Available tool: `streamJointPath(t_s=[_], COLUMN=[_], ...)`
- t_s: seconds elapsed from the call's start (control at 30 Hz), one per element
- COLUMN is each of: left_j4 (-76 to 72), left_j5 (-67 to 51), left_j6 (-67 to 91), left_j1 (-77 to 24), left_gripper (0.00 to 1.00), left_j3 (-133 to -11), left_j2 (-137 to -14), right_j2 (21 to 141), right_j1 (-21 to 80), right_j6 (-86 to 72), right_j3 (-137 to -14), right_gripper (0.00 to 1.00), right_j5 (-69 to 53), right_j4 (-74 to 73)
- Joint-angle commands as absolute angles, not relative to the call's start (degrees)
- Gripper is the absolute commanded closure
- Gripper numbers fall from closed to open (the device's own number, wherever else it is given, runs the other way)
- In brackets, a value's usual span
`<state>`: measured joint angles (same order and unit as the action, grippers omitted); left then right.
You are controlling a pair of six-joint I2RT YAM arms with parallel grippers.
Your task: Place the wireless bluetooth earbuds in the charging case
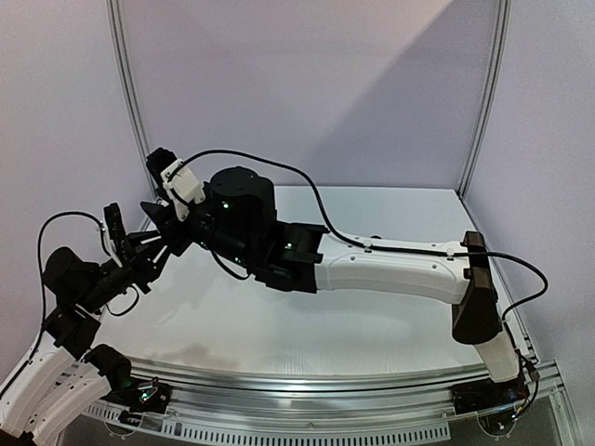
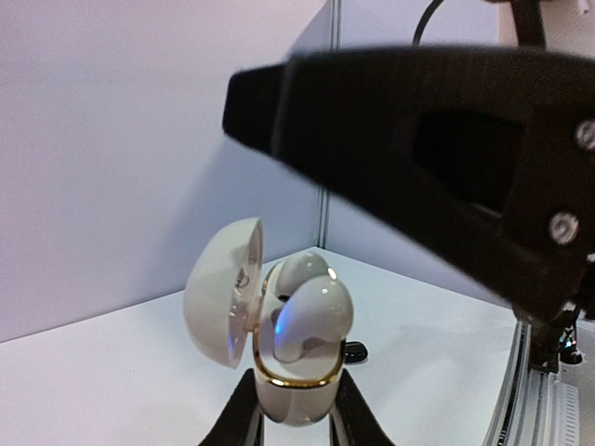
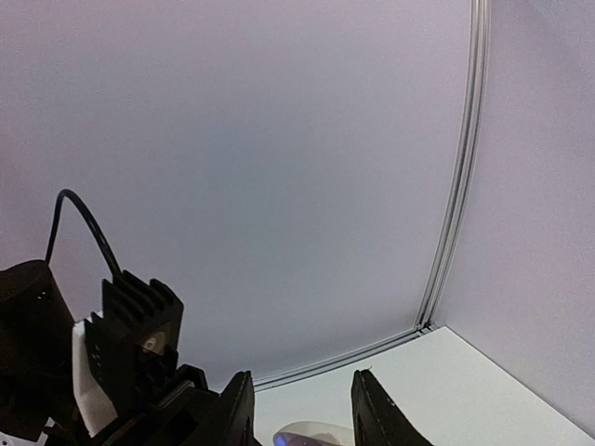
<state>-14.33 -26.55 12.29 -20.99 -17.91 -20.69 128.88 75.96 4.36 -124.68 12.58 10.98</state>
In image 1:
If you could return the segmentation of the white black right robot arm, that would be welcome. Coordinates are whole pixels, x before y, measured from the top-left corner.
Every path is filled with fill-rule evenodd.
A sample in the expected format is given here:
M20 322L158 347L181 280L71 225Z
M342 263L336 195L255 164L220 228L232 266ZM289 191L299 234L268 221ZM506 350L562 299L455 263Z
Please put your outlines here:
M149 361L241 374L442 374L480 367L481 397L499 405L517 387L518 358L503 328L451 334L451 310L471 282L469 261L365 252L334 237L315 294L236 281L198 246L172 257L141 307Z

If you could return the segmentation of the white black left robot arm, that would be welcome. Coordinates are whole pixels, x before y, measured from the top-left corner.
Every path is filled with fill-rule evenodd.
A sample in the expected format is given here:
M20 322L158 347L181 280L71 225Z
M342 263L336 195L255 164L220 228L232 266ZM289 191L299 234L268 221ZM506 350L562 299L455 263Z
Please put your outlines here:
M132 232L113 243L103 264L82 260L62 246L47 259L42 287L56 306L41 324L20 365L1 390L1 442L51 445L96 400L124 405L131 413L165 413L171 386L132 377L122 353L94 342L98 315L112 299L132 290L147 294L169 256L156 231Z

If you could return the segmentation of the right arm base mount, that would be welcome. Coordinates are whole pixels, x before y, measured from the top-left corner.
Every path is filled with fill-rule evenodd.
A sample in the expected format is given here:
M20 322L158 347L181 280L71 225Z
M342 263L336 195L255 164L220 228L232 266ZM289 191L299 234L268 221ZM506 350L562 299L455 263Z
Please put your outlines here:
M495 383L490 378L484 378L451 386L450 395L455 413L479 413L488 409L511 408L514 403L520 401L522 404L513 412L513 417L518 417L533 404L539 390L539 371L532 363L527 363L526 366L528 378L535 384L533 391L529 390L523 371L507 382Z

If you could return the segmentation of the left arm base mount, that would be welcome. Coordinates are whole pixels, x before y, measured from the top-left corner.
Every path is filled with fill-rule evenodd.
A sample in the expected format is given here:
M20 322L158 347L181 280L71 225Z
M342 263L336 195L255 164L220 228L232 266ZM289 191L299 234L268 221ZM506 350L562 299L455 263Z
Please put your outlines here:
M158 377L131 378L128 384L112 393L112 399L125 409L118 417L122 423L139 426L145 413L165 414L174 388Z

